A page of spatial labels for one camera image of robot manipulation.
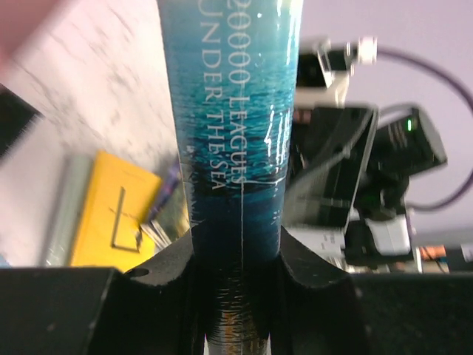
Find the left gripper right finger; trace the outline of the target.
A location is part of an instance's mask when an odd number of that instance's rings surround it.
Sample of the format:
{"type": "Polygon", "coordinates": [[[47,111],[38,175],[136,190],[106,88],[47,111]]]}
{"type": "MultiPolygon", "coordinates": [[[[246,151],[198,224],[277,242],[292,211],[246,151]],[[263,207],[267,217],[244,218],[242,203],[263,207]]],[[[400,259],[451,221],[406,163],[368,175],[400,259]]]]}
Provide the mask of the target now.
{"type": "Polygon", "coordinates": [[[281,233],[274,354],[470,354],[472,275],[350,274],[281,233]]]}

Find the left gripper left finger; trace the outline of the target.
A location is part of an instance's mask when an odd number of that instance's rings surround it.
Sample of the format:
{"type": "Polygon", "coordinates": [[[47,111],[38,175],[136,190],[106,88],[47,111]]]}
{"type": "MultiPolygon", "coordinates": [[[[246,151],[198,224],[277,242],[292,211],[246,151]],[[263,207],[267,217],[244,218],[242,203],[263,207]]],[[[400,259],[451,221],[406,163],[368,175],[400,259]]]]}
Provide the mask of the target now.
{"type": "Polygon", "coordinates": [[[3,354],[202,354],[190,235],[127,272],[1,270],[3,354]]]}

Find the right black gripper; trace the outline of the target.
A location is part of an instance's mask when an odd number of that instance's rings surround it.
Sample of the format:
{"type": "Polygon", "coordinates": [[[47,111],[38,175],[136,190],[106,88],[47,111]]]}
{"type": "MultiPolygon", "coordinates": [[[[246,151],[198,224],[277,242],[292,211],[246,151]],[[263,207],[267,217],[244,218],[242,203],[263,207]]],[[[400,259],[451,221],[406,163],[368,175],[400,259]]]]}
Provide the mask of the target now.
{"type": "Polygon", "coordinates": [[[447,162],[419,108],[382,126],[375,106],[296,109],[284,227],[345,229],[351,210],[374,221],[401,212],[411,176],[447,162]]]}

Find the blue 20000 Leagues book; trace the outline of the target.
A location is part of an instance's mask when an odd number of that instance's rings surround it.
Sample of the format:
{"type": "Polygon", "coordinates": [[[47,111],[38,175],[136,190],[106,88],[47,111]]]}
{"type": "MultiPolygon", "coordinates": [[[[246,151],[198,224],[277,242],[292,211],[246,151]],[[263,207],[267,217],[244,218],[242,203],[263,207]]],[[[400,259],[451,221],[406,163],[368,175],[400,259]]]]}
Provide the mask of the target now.
{"type": "Polygon", "coordinates": [[[208,349],[265,354],[302,3],[157,6],[208,349]]]}

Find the black Moon and Sixpence book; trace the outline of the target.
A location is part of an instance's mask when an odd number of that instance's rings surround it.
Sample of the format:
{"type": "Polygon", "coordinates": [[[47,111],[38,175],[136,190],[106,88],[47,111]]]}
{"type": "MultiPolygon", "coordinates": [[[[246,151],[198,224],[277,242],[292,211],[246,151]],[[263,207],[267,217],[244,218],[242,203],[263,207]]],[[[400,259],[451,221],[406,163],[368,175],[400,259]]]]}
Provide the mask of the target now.
{"type": "Polygon", "coordinates": [[[1,88],[1,160],[41,117],[41,112],[6,87],[1,88]]]}

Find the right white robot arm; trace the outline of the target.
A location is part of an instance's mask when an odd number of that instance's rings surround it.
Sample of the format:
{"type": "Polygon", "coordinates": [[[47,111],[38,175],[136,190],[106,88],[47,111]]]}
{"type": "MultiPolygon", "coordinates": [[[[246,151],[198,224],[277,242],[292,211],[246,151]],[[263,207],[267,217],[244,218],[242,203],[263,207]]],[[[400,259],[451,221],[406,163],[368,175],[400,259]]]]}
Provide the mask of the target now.
{"type": "Polygon", "coordinates": [[[412,258],[404,195],[442,166],[438,131],[418,106],[380,124],[369,106],[296,109],[283,226],[323,257],[354,266],[412,258]]]}

